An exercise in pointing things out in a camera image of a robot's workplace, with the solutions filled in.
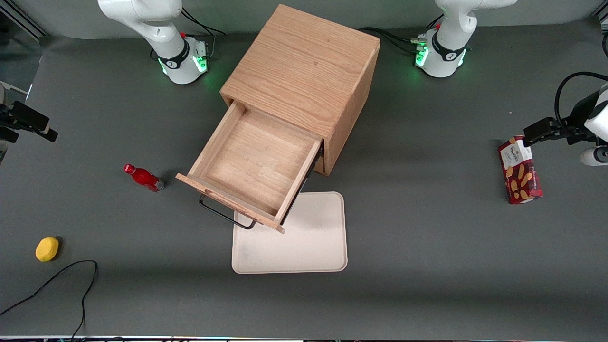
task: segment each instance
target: black cable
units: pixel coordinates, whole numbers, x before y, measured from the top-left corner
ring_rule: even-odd
[[[394,34],[390,33],[389,31],[382,30],[382,29],[379,29],[379,28],[376,28],[376,27],[361,27],[361,28],[359,29],[359,31],[372,31],[372,32],[377,32],[377,33],[380,33],[381,35],[388,36],[388,37],[393,38],[393,39],[398,40],[398,41],[405,41],[405,42],[407,42],[407,43],[409,43],[409,42],[410,42],[410,40],[409,40],[409,39],[407,39],[407,38],[401,38],[401,37],[399,37],[399,36],[397,36],[397,35],[394,35]]]
[[[602,6],[602,8],[600,8],[600,9],[599,9],[597,12],[595,12],[595,15],[599,15],[599,13],[600,13],[600,12],[602,12],[602,11],[604,10],[604,8],[606,8],[606,6],[608,6],[608,3],[607,3],[607,4],[604,4],[604,5]]]
[[[186,19],[190,20],[191,22],[193,22],[197,25],[200,25],[203,29],[205,29],[205,31],[207,31],[207,33],[209,33],[209,35],[214,36],[213,32],[211,32],[208,27],[199,23],[196,19],[194,19],[194,17],[190,17],[189,15],[186,15],[186,12],[183,12],[183,11],[182,11],[182,14],[184,15],[184,17],[186,17]]]
[[[435,20],[431,21],[431,22],[430,22],[430,23],[429,23],[429,24],[426,26],[426,28],[427,28],[427,29],[431,28],[431,27],[432,27],[433,25],[435,25],[435,23],[436,23],[437,21],[439,21],[439,19],[441,19],[442,17],[443,17],[443,13],[442,13],[440,16],[438,16],[438,17],[437,17]]]
[[[382,30],[382,29],[377,29],[375,27],[361,27],[359,29],[360,31],[371,31],[371,32],[376,32],[378,34],[380,34],[382,37],[386,38],[386,40],[389,41],[389,43],[393,44],[397,49],[407,53],[407,54],[412,54],[412,51],[409,51],[407,49],[405,49],[404,47],[400,46],[399,44],[397,44],[397,42],[393,41],[393,39],[398,40],[399,42],[402,43],[409,43],[410,40],[409,39],[405,39],[405,38],[401,38],[397,35],[394,35],[388,31]]]
[[[608,37],[608,32],[604,33],[604,37],[602,38],[602,50],[604,50],[604,55],[608,57],[608,50],[606,50],[606,38]]]
[[[560,126],[564,127],[564,129],[570,136],[575,136],[575,134],[574,134],[574,132],[572,132],[570,130],[570,127],[568,127],[564,124],[564,121],[562,120],[561,115],[559,115],[559,98],[562,94],[562,90],[564,89],[564,86],[566,85],[566,83],[568,83],[569,80],[575,78],[576,76],[589,76],[589,77],[594,77],[596,79],[600,79],[600,80],[604,80],[604,81],[608,82],[608,76],[606,76],[606,75],[597,74],[595,72],[589,72],[589,71],[579,71],[579,72],[575,72],[572,75],[569,75],[562,81],[562,83],[559,84],[558,91],[555,93],[555,103],[553,104],[553,109],[555,110],[555,118],[558,120]]]
[[[195,24],[198,24],[198,25],[200,25],[200,26],[201,26],[203,29],[207,30],[207,31],[209,32],[209,34],[211,34],[211,35],[213,35],[213,34],[212,34],[212,33],[211,33],[209,30],[212,30],[212,31],[218,32],[218,33],[220,33],[221,35],[224,35],[224,36],[226,35],[226,33],[225,33],[225,32],[223,32],[223,31],[220,31],[220,30],[218,30],[218,29],[214,29],[214,28],[212,28],[212,27],[210,27],[210,26],[207,26],[207,25],[203,25],[203,24],[201,24],[201,23],[200,23],[198,20],[196,20],[196,18],[195,18],[193,15],[191,15],[191,14],[190,14],[190,12],[188,12],[188,10],[186,10],[186,9],[185,9],[185,8],[183,8],[183,7],[182,7],[182,14],[184,15],[184,17],[186,17],[186,18],[187,18],[188,20],[190,20],[191,22],[193,22],[193,23],[195,23]]]
[[[52,276],[49,280],[47,280],[40,288],[38,288],[36,290],[36,292],[34,292],[31,296],[27,297],[26,299],[22,299],[19,302],[11,305],[8,309],[2,311],[0,313],[0,316],[4,315],[5,313],[13,310],[15,307],[29,301],[30,299],[34,298],[40,291],[42,291],[42,289],[49,285],[50,282],[52,282],[53,280],[55,280],[55,278],[57,278],[63,271],[67,270],[68,268],[81,263],[81,262],[92,262],[95,265],[95,269],[93,270],[93,277],[91,278],[91,283],[89,284],[89,287],[86,289],[85,293],[82,296],[82,299],[80,300],[80,305],[82,306],[82,317],[80,319],[80,324],[78,325],[78,327],[76,328],[76,330],[74,331],[74,333],[72,334],[72,340],[74,339],[74,336],[76,336],[76,333],[78,332],[78,330],[80,330],[80,328],[82,327],[82,325],[85,323],[85,298],[86,295],[89,294],[89,291],[91,291],[91,288],[93,287],[93,283],[95,282],[95,279],[97,278],[97,273],[99,272],[99,264],[97,263],[97,261],[95,260],[79,260],[79,261],[75,261],[72,262],[71,264],[69,264],[68,266],[65,266],[64,268],[62,268],[59,272],[55,273],[54,276]]]

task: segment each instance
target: wooden cabinet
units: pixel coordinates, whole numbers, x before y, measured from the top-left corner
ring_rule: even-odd
[[[367,100],[379,47],[376,37],[279,5],[220,90],[224,119],[177,178],[283,232],[313,163],[331,173]]]

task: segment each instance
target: red bottle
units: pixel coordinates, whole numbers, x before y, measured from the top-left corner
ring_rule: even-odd
[[[158,179],[157,176],[154,176],[152,173],[148,172],[146,169],[141,169],[139,167],[134,167],[131,164],[127,164],[123,170],[130,174],[137,184],[143,185],[153,192],[159,192],[165,187],[165,183]]]

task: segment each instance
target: bottle cap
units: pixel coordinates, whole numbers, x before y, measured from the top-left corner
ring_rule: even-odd
[[[123,170],[130,175],[135,173],[135,167],[131,164],[126,164],[125,167],[123,167]]]

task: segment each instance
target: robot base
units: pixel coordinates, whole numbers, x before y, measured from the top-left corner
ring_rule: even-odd
[[[162,66],[162,72],[169,76],[173,83],[178,85],[186,85],[196,81],[201,75],[207,72],[207,48],[205,42],[197,41],[192,37],[186,37],[184,40],[190,46],[190,55],[181,63],[178,69],[166,68],[159,60]]]
[[[433,35],[437,32],[436,29],[431,29],[425,33],[421,33],[418,35],[418,38],[425,39],[427,42],[431,41]],[[418,51],[416,55],[416,60],[414,62],[415,66],[424,70],[427,74],[432,77],[437,77],[442,79],[444,77],[448,77],[456,71],[456,69],[462,65],[463,58],[466,54],[466,49],[464,52],[456,57],[452,61],[444,61],[443,57],[439,52],[435,50],[433,44],[425,44],[421,47],[422,49]]]

